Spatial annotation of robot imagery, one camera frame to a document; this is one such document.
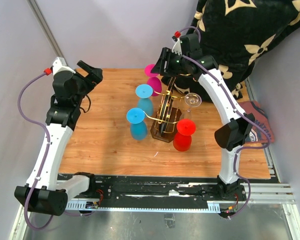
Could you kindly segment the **magenta plastic wine glass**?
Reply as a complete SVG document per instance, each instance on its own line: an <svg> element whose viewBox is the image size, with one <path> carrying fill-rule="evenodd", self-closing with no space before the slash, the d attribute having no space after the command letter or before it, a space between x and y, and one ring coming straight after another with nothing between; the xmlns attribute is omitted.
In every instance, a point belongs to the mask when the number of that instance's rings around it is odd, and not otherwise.
<svg viewBox="0 0 300 240"><path fill-rule="evenodd" d="M157 77L157 73L151 73L151 70L154 66L154 64L148 64L144 69L144 73L148 77L146 83L153 89L152 96L156 97L162 92L162 83L161 80Z"/></svg>

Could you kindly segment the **gold wire wine glass rack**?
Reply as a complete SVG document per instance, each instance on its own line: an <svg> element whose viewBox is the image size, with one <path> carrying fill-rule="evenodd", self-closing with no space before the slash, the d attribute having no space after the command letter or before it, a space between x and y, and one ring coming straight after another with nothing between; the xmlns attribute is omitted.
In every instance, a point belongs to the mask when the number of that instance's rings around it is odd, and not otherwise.
<svg viewBox="0 0 300 240"><path fill-rule="evenodd" d="M155 116L145 115L153 120L150 129L152 138L165 143L170 143L174 140L177 133L177 123L182 115L178 107L173 107L175 101L182 99L182 97L173 94L176 79L176 77L171 77L168 81L167 89L159 93L161 101Z"/></svg>

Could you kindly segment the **maroon t-shirt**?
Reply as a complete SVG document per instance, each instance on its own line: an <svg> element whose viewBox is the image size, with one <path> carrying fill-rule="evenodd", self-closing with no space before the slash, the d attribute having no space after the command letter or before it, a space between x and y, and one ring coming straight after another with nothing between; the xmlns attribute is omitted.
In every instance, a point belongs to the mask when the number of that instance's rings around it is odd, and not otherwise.
<svg viewBox="0 0 300 240"><path fill-rule="evenodd" d="M247 114L252 113L255 118L255 124L258 125L268 135L270 142L275 141L273 131L270 128L268 116L265 111L261 108L257 101L243 101L239 105L245 110ZM267 137L255 126L252 127L249 135L246 137L245 142L248 144L267 143Z"/></svg>

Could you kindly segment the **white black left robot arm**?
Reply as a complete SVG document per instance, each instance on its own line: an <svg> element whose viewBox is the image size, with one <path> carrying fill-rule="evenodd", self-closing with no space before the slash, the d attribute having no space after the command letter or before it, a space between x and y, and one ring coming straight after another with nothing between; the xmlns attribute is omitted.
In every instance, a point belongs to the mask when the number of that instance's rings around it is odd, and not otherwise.
<svg viewBox="0 0 300 240"><path fill-rule="evenodd" d="M81 116L82 101L103 80L103 71L84 61L77 66L86 72L80 74L67 66L65 59L57 57L52 66L36 77L53 75L53 95L44 123L27 117L17 100L21 116L44 130L44 140L34 168L25 185L17 186L14 196L24 208L24 214L39 213L60 216L70 200L78 195L91 198L97 193L95 176L92 173L77 172L69 180L58 184L58 172L66 146L74 133Z"/></svg>

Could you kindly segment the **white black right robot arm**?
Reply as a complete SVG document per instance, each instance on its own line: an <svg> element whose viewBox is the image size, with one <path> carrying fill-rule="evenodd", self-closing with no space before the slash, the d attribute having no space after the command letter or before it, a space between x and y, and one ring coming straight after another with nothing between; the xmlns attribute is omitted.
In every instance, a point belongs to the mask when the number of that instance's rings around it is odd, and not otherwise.
<svg viewBox="0 0 300 240"><path fill-rule="evenodd" d="M255 117L251 113L247 114L235 100L213 56L203 54L198 35L181 35L176 32L172 39L173 47L162 49L151 72L166 77L189 75L209 95L223 125L214 133L215 141L221 148L221 169L217 176L216 193L220 199L228 200L235 192L241 192L237 172L240 151Z"/></svg>

